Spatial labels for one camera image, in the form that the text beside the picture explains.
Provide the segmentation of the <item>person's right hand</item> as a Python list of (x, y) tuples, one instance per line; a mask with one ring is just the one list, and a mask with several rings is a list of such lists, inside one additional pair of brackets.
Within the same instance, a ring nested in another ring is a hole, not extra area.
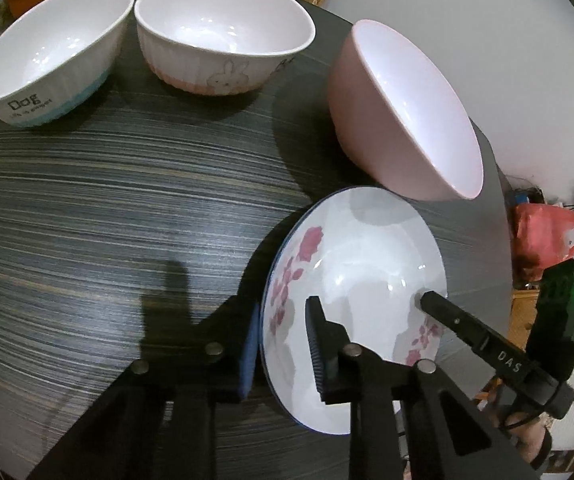
[(491, 419), (492, 425), (500, 430), (520, 456), (541, 474), (546, 458), (552, 450), (552, 436), (541, 419), (534, 418), (522, 424), (522, 420), (529, 415), (523, 412), (511, 413), (508, 406), (492, 408), (488, 405), (483, 413)]

